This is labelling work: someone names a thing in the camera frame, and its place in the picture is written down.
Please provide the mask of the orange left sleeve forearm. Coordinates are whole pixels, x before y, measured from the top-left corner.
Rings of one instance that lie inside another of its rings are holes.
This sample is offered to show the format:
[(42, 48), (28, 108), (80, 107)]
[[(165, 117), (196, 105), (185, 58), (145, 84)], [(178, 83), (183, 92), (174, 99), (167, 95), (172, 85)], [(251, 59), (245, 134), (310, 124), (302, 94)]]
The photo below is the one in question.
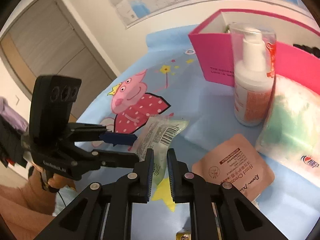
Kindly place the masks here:
[(54, 219), (55, 200), (35, 170), (23, 187), (1, 186), (1, 215), (17, 239), (34, 239)]

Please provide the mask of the left hand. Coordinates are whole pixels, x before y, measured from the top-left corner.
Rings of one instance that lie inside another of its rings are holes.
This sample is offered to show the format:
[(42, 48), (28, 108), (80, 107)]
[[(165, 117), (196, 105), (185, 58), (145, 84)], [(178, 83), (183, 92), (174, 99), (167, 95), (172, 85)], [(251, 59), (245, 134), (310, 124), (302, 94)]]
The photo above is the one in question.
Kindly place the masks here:
[(44, 168), (41, 168), (37, 165), (29, 168), (28, 180), (31, 183), (34, 183), (40, 189), (50, 193), (57, 193), (64, 187), (69, 187), (73, 190), (76, 190), (73, 180), (63, 177), (59, 174), (51, 174), (49, 171), (46, 171)]

